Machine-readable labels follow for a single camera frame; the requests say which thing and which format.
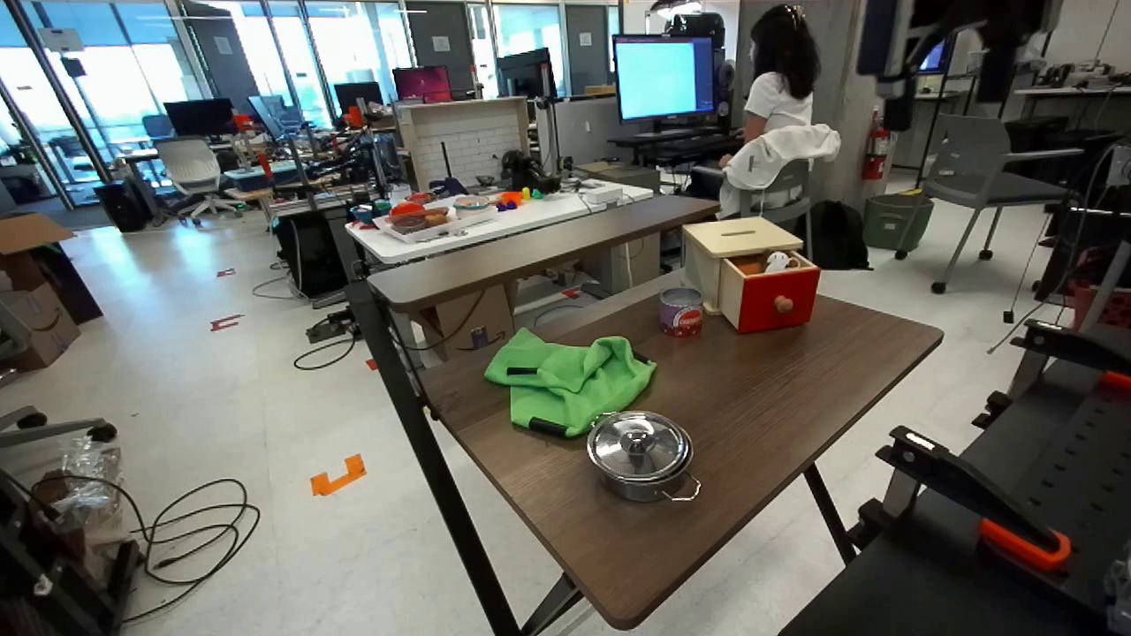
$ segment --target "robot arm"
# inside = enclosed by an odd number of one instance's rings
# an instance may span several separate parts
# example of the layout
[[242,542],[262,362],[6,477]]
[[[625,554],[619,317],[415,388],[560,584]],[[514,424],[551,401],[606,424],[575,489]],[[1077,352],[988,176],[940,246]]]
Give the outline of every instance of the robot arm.
[[869,0],[859,47],[859,76],[876,76],[883,124],[905,131],[914,124],[917,76],[935,47],[963,27],[977,27],[988,43],[982,96],[1005,100],[1020,47],[1040,27],[1044,0]]

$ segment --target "white floor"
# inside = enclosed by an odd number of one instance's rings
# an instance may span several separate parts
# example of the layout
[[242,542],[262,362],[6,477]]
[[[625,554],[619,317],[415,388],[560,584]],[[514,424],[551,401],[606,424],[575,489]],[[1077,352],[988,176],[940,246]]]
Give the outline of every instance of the white floor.
[[[826,297],[947,331],[944,346],[819,460],[846,521],[883,491],[891,469],[875,454],[895,424],[967,448],[988,392],[1010,383],[1020,349],[990,352],[990,346],[1008,331],[1001,310],[1047,217],[1010,209],[997,262],[977,262],[968,251],[952,295],[935,297],[925,285],[967,218],[967,209],[936,205],[908,262],[875,251],[875,271],[823,271]],[[115,420],[124,435],[124,480],[149,516],[213,477],[242,477],[266,511],[247,550],[215,580],[178,609],[131,622],[129,634],[489,634],[381,378],[367,371],[367,349],[356,346],[320,375],[295,371],[295,356],[308,349],[303,329],[326,310],[287,301],[287,282],[251,295],[283,275],[274,269],[275,243],[257,217],[218,218],[213,231],[174,222],[131,236],[87,231],[67,239],[67,255],[105,317],[82,324],[82,338],[52,367],[5,387],[0,411],[35,403],[52,420]],[[208,322],[228,316],[242,316],[242,324],[213,331]],[[441,442],[504,588],[517,616],[528,616],[560,568],[467,455]],[[0,454],[0,464],[34,480],[58,464],[58,448],[42,442]],[[315,497],[310,477],[343,473],[353,454],[366,455],[367,477]],[[792,485],[636,634],[777,634],[838,568],[810,491]],[[167,597],[174,591],[137,575],[131,613]],[[617,629],[580,603],[551,634]]]

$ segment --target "green cloth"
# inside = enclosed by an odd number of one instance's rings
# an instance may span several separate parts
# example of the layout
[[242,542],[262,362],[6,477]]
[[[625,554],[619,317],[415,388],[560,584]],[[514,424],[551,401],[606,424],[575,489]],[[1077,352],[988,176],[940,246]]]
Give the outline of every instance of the green cloth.
[[625,411],[647,387],[656,363],[621,336],[591,346],[546,342],[520,329],[489,363],[484,378],[511,388],[511,420],[561,440],[580,440],[591,420]]

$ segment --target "brown tabletop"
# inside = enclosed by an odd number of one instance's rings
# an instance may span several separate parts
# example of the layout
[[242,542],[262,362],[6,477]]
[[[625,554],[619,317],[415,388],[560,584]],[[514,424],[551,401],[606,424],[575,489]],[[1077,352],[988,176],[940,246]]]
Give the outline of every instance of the brown tabletop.
[[467,455],[619,629],[641,624],[940,342],[940,329],[826,297],[805,329],[735,336],[709,317],[699,336],[676,338],[644,301],[560,342],[598,336],[630,336],[658,362],[636,407],[692,435],[692,473],[704,480],[692,505],[619,503],[585,442],[517,432],[505,388],[481,378],[491,349],[429,371],[426,388]]
[[429,257],[400,269],[376,271],[367,282],[400,310],[432,306],[465,289],[481,289],[489,282],[517,279],[524,271],[546,269],[551,262],[598,251],[607,243],[625,243],[633,236],[663,233],[692,218],[711,218],[718,202],[704,197],[647,197],[570,218],[560,228],[540,228],[532,233],[500,236],[446,257]]

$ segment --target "computer monitor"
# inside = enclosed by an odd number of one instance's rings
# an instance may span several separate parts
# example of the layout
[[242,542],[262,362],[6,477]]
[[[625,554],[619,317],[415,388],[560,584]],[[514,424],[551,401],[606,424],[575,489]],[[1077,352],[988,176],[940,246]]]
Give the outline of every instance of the computer monitor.
[[303,134],[303,118],[289,111],[283,96],[251,96],[247,104],[275,140],[295,140],[296,134]]
[[952,66],[952,39],[936,43],[924,63],[921,63],[921,76],[947,76]]
[[381,104],[381,84],[380,83],[333,84],[333,96],[339,100],[339,114],[348,114],[356,104],[366,104],[367,111],[372,104]]
[[612,47],[621,120],[711,118],[718,111],[711,39],[619,37]]
[[218,139],[233,131],[233,100],[167,104],[178,139]]
[[452,84],[441,66],[394,66],[400,104],[451,104]]
[[548,51],[494,60],[500,96],[554,100],[554,63]]

